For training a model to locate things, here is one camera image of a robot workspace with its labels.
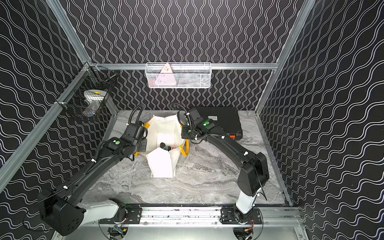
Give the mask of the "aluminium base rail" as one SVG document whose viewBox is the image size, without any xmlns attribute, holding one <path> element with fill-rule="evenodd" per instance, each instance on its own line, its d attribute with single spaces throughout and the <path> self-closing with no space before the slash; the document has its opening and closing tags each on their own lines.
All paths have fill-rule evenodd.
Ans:
<svg viewBox="0 0 384 240">
<path fill-rule="evenodd" d="M 301 214 L 296 208 L 255 207 L 240 220 L 232 206 L 140 206 L 128 205 L 127 218 L 122 223 L 111 217 L 99 217 L 81 226 L 100 224 L 103 227 L 197 227 L 197 228 L 245 228 L 245 227 L 298 227 Z"/>
</svg>

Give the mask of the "pink triangle card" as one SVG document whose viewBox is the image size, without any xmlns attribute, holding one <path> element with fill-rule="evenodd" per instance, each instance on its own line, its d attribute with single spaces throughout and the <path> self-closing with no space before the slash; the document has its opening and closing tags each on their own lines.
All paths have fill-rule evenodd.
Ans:
<svg viewBox="0 0 384 240">
<path fill-rule="evenodd" d="M 175 75 L 170 63 L 166 63 L 162 68 L 161 72 L 155 79 L 156 87 L 169 87 L 177 84 Z"/>
</svg>

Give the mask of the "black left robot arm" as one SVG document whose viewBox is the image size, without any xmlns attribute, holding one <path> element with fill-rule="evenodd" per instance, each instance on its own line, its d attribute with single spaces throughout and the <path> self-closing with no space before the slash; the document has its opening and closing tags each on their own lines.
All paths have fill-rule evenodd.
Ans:
<svg viewBox="0 0 384 240">
<path fill-rule="evenodd" d="M 146 137 L 140 140 L 114 137 L 102 141 L 96 156 L 79 172 L 52 191 L 43 190 L 38 194 L 40 219 L 63 236 L 73 233 L 90 212 L 79 206 L 85 193 L 110 168 L 124 158 L 146 151 L 146 148 Z"/>
</svg>

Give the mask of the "black plastic tool case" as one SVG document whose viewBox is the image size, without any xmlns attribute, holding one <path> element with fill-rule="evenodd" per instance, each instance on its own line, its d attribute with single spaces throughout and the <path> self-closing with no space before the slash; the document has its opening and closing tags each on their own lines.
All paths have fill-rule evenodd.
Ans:
<svg viewBox="0 0 384 240">
<path fill-rule="evenodd" d="M 213 120 L 235 141 L 243 138 L 238 110 L 234 107 L 196 107 L 199 114 Z"/>
</svg>

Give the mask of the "clear wall basket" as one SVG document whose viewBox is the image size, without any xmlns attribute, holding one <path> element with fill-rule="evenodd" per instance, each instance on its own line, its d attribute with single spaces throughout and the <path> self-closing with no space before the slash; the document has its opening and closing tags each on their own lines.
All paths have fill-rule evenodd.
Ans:
<svg viewBox="0 0 384 240">
<path fill-rule="evenodd" d="M 177 84 L 169 87 L 156 87 L 155 79 L 166 63 L 146 63 L 145 77 L 148 85 L 153 89 L 208 89 L 211 87 L 212 64 L 208 62 L 199 63 L 170 63 Z"/>
</svg>

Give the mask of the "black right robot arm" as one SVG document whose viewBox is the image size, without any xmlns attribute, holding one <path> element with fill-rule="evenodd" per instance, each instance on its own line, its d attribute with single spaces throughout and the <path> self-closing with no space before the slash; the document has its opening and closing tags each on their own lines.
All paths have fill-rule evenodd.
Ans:
<svg viewBox="0 0 384 240">
<path fill-rule="evenodd" d="M 239 169 L 237 184 L 240 194 L 235 210 L 241 215 L 252 211 L 257 194 L 270 179 L 267 157 L 254 153 L 225 133 L 224 129 L 206 120 L 195 125 L 182 125 L 182 138 L 206 141 L 222 151 Z"/>
</svg>

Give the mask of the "white tote bag yellow handles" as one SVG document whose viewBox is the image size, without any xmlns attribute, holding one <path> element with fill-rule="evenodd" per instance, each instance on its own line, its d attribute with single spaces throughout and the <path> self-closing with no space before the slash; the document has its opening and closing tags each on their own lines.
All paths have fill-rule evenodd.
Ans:
<svg viewBox="0 0 384 240">
<path fill-rule="evenodd" d="M 182 125 L 176 115 L 153 116 L 144 127 L 148 130 L 147 147 L 138 152 L 146 157 L 153 178 L 174 178 L 180 156 L 188 156 L 190 143 L 182 139 Z"/>
</svg>

